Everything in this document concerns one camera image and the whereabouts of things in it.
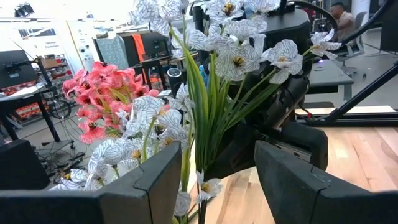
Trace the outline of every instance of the office chair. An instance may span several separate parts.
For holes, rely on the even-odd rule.
[[[355,29],[356,30],[358,30],[361,27],[363,18],[365,17],[366,13],[367,12],[360,12],[360,13],[358,13],[358,15],[356,15],[356,18],[355,18]],[[341,69],[347,75],[352,77],[352,75],[357,74],[357,72],[358,72],[357,68],[347,67],[346,60],[365,54],[365,50],[363,48],[362,37],[361,36],[357,37],[354,40],[354,42],[350,42],[346,46],[347,46],[347,52],[338,54],[338,58],[336,60],[339,62],[343,62],[343,66],[341,67]]]

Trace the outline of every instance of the computer monitor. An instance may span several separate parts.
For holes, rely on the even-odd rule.
[[[156,32],[141,34],[145,54],[148,56],[157,55],[161,52],[168,53],[167,38]]]
[[[23,50],[0,52],[0,88],[7,88],[38,79]]]

